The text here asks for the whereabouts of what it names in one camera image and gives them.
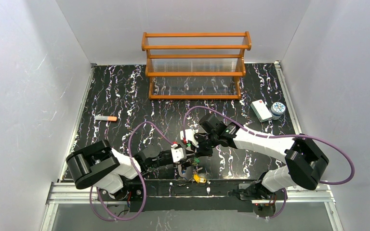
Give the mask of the cluster of tagged keys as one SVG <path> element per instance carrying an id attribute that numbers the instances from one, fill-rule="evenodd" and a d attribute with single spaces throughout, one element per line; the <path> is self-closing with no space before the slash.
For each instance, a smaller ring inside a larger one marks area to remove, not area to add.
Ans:
<path id="1" fill-rule="evenodd" d="M 201 177 L 204 177 L 200 175 L 198 172 L 202 170 L 202 167 L 199 167 L 200 161 L 196 157 L 191 157 L 190 159 L 186 160 L 185 162 L 178 165 L 178 173 L 179 176 L 186 181 L 195 182 L 193 180 L 193 175 L 197 174 Z"/>

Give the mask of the yellow key tag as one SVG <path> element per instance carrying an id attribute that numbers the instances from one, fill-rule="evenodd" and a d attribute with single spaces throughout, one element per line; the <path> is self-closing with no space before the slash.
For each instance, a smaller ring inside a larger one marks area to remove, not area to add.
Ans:
<path id="1" fill-rule="evenodd" d="M 193 175 L 193 180 L 196 182 L 196 183 L 206 183 L 207 180 L 204 178 L 204 177 L 201 177 L 197 174 L 194 174 Z"/>

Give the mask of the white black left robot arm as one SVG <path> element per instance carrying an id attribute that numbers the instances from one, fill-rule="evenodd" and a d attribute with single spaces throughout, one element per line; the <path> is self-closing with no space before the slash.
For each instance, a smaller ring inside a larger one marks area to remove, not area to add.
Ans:
<path id="1" fill-rule="evenodd" d="M 98 187 L 109 193 L 116 193 L 124 187 L 122 178 L 133 180 L 139 172 L 146 173 L 151 168 L 170 164 L 181 164 L 194 154 L 192 144 L 171 145 L 158 155 L 138 152 L 133 157 L 119 153 L 107 140 L 91 144 L 72 152 L 66 164 L 77 189 Z"/>

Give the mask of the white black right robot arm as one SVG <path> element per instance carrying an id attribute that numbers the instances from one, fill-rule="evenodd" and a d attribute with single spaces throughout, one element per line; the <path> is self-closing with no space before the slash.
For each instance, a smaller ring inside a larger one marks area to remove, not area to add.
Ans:
<path id="1" fill-rule="evenodd" d="M 193 150 L 199 156 L 208 156 L 213 148 L 224 146 L 255 151 L 284 164 L 262 173 L 249 186 L 238 187 L 228 193 L 240 200 L 267 199 L 292 186 L 315 190 L 329 164 L 326 155 L 309 138 L 276 138 L 247 127 L 240 128 L 235 123 L 220 124 L 210 132 L 197 132 L 192 137 Z"/>

